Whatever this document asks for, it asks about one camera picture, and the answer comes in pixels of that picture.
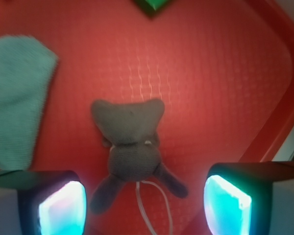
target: teal towel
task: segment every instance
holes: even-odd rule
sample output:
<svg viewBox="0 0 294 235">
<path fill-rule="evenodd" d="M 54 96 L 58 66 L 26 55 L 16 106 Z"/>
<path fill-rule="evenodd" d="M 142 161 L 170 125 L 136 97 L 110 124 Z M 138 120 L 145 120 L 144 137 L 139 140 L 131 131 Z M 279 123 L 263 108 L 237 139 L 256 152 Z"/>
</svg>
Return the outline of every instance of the teal towel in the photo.
<svg viewBox="0 0 294 235">
<path fill-rule="evenodd" d="M 57 56 L 32 37 L 0 38 L 0 169 L 30 167 Z"/>
</svg>

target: blue led light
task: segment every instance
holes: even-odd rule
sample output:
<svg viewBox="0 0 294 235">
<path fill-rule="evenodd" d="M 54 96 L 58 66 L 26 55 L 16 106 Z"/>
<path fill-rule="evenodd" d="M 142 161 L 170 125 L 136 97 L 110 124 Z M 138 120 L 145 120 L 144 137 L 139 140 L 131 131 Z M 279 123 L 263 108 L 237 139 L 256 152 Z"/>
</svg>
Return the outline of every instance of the blue led light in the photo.
<svg viewBox="0 0 294 235">
<path fill-rule="evenodd" d="M 78 181 L 70 181 L 39 205 L 42 235 L 81 235 L 86 219 L 86 192 Z"/>
<path fill-rule="evenodd" d="M 251 197 L 219 175 L 206 181 L 204 208 L 212 234 L 249 234 Z"/>
</svg>

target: gray plush toy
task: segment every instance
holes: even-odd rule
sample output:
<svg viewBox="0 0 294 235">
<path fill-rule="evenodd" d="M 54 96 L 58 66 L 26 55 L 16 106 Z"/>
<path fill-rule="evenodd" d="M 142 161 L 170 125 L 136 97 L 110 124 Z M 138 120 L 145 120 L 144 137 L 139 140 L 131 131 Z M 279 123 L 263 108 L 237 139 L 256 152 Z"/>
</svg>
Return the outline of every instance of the gray plush toy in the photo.
<svg viewBox="0 0 294 235">
<path fill-rule="evenodd" d="M 158 123 L 164 113 L 164 103 L 152 99 L 144 103 L 111 104 L 97 100 L 92 104 L 92 116 L 103 134 L 103 145 L 110 147 L 109 176 L 96 189 L 90 203 L 93 213 L 110 208 L 126 182 L 155 176 L 179 198 L 188 195 L 161 162 Z"/>
</svg>

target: white cable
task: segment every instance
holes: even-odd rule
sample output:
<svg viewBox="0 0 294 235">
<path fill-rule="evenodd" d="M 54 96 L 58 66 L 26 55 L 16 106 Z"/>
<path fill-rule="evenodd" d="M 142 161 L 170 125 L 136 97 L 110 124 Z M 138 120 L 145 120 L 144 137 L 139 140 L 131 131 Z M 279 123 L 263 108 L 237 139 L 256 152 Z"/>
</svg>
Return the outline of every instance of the white cable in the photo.
<svg viewBox="0 0 294 235">
<path fill-rule="evenodd" d="M 172 221 L 172 216 L 171 216 L 171 212 L 170 212 L 169 201 L 168 201 L 168 198 L 167 198 L 165 192 L 163 192 L 163 190 L 157 184 L 155 184 L 154 182 L 143 180 L 142 183 L 153 185 L 157 189 L 159 189 L 160 192 L 162 193 L 162 195 L 163 195 L 163 197 L 165 199 L 165 202 L 166 202 L 166 206 L 167 206 L 167 212 L 168 212 L 168 218 L 169 218 L 169 234 L 172 235 L 173 234 L 173 221 Z M 143 206 L 143 203 L 142 203 L 141 195 L 140 195 L 140 192 L 139 192 L 139 188 L 140 188 L 140 184 L 139 184 L 139 182 L 136 182 L 136 197 L 137 197 L 139 210 L 140 210 L 140 212 L 142 214 L 142 217 L 143 217 L 149 231 L 151 232 L 151 234 L 152 235 L 157 235 L 157 233 L 153 229 L 153 227 L 152 227 L 152 225 L 151 225 L 151 223 L 150 223 L 150 221 L 149 221 L 149 219 L 148 219 L 148 217 L 146 215 L 146 212 L 145 212 L 145 209 L 144 209 L 144 206 Z"/>
</svg>

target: red plastic surface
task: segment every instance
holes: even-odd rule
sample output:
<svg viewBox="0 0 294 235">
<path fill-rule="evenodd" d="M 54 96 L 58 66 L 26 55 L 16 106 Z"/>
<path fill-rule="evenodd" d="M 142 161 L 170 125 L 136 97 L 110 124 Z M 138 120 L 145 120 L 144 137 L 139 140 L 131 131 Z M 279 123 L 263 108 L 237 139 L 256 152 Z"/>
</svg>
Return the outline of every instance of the red plastic surface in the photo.
<svg viewBox="0 0 294 235">
<path fill-rule="evenodd" d="M 190 190 L 182 200 L 165 189 L 175 234 L 208 233 L 212 164 L 270 160 L 294 124 L 294 26 L 272 1 L 175 0 L 151 20 L 131 0 L 0 0 L 5 34 L 32 35 L 60 57 L 31 169 L 74 170 L 89 198 L 109 154 L 93 100 L 163 99 L 163 161 Z M 143 185 L 141 195 L 166 234 L 161 193 Z M 86 233 L 149 233 L 134 183 L 107 213 L 88 213 Z"/>
</svg>

